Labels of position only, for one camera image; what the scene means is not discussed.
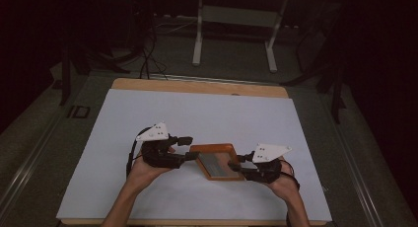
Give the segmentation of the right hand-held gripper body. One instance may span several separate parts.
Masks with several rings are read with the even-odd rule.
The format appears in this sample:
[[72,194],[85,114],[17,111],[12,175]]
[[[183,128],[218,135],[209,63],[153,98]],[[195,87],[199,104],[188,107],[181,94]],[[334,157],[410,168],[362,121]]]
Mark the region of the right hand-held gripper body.
[[254,150],[249,173],[242,173],[248,181],[271,184],[280,177],[282,165],[279,158],[292,150],[289,146],[258,143]]

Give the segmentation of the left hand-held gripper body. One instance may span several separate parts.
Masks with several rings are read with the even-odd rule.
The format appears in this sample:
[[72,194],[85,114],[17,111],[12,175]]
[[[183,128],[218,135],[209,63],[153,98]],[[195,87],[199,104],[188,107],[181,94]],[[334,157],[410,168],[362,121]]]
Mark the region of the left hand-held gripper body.
[[164,122],[143,129],[136,137],[142,142],[143,160],[152,167],[178,169],[182,155],[170,152],[171,137]]

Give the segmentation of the orange rectangular tray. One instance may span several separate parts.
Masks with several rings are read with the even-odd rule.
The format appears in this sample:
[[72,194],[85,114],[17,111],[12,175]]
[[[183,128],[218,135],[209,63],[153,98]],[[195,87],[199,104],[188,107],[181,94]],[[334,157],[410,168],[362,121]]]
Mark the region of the orange rectangular tray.
[[244,176],[233,171],[229,164],[239,165],[235,148],[230,143],[192,145],[198,152],[196,163],[209,181],[243,181]]

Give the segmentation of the person's left hand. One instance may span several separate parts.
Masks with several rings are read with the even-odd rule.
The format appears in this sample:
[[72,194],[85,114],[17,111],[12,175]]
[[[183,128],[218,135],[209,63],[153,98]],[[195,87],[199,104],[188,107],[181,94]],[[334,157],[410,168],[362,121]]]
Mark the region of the person's left hand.
[[142,153],[139,153],[126,182],[134,189],[145,189],[157,177],[163,173],[169,172],[170,170],[170,168],[156,168],[150,166],[143,160]]

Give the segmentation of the person's right hand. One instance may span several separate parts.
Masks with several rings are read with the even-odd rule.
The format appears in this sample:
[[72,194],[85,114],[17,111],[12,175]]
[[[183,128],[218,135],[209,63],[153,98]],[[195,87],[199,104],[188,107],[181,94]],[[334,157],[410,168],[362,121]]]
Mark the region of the person's right hand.
[[295,178],[292,165],[283,157],[279,158],[279,162],[282,165],[280,177],[266,186],[285,201],[292,193],[299,192],[299,183]]

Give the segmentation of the black floor plate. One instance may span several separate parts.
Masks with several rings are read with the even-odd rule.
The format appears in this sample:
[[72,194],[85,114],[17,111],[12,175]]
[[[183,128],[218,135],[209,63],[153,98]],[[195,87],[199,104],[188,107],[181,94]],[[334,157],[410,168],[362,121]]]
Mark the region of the black floor plate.
[[72,106],[67,114],[67,118],[87,118],[91,108],[85,106]]

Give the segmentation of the black metal stand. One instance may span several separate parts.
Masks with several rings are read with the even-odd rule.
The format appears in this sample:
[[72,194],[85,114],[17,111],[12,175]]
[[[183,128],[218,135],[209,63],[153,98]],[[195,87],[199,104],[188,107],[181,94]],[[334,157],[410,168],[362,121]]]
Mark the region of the black metal stand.
[[132,59],[135,56],[134,51],[126,55],[109,58],[101,55],[86,46],[75,38],[64,38],[61,45],[61,58],[62,58],[62,73],[61,73],[61,102],[60,105],[64,106],[69,100],[71,95],[71,70],[70,66],[73,65],[79,74],[87,75],[91,71],[88,60],[97,62],[100,66],[103,66],[107,70],[111,70],[117,73],[128,73],[128,70],[122,69],[118,66],[118,63],[125,62]]
[[318,50],[314,60],[308,65],[303,74],[295,79],[281,82],[282,86],[295,86],[313,77],[319,76],[315,85],[318,93],[332,91],[330,112],[335,123],[340,123],[339,109],[342,105],[341,92],[343,85],[343,73],[346,68],[345,54],[341,39],[337,34],[338,22],[333,23],[327,33],[325,40]]

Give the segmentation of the metal floor rail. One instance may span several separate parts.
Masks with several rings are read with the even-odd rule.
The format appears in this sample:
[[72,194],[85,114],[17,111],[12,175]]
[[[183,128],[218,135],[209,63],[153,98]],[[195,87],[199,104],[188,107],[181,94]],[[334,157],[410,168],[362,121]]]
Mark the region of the metal floor rail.
[[232,79],[218,79],[218,78],[206,78],[206,77],[192,77],[192,76],[180,76],[180,75],[163,75],[152,73],[148,79],[154,80],[166,80],[166,81],[189,81],[189,82],[210,82],[210,83],[223,83],[223,84],[243,84],[243,85],[259,85],[259,86],[280,86],[279,83],[270,82],[252,82],[244,80],[232,80]]
[[28,157],[19,167],[12,181],[7,185],[4,194],[0,197],[0,220],[7,218],[7,215],[12,209],[12,206],[16,202],[20,193],[25,188],[29,179],[31,178],[31,175],[34,172],[35,167],[37,166],[38,160],[44,152],[46,144],[48,143],[51,135],[53,134],[54,129],[62,120],[63,116],[64,111],[57,111],[54,114],[52,119],[48,122],[45,131],[36,141],[35,146],[29,153]]
[[328,120],[332,123],[333,129],[338,135],[339,142],[342,146],[344,161],[346,163],[351,182],[356,191],[356,195],[359,198],[363,212],[366,215],[369,227],[384,227],[382,219],[370,195],[369,188],[367,187],[360,169],[355,161],[355,157],[352,153],[352,148],[341,128],[341,124],[337,124],[333,118],[333,115],[331,114],[331,100],[327,95],[320,95],[319,99],[322,107],[327,112]]

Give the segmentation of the white metal table frame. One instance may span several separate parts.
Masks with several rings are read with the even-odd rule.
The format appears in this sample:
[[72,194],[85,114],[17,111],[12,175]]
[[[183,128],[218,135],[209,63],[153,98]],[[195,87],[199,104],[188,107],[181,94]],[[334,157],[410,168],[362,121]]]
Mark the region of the white metal table frame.
[[278,67],[276,64],[273,45],[281,27],[287,4],[288,0],[281,0],[279,10],[277,12],[271,12],[205,5],[203,0],[198,0],[197,33],[192,56],[192,65],[200,65],[203,44],[203,23],[222,23],[271,29],[271,37],[264,43],[264,47],[269,70],[271,73],[276,73],[278,71]]

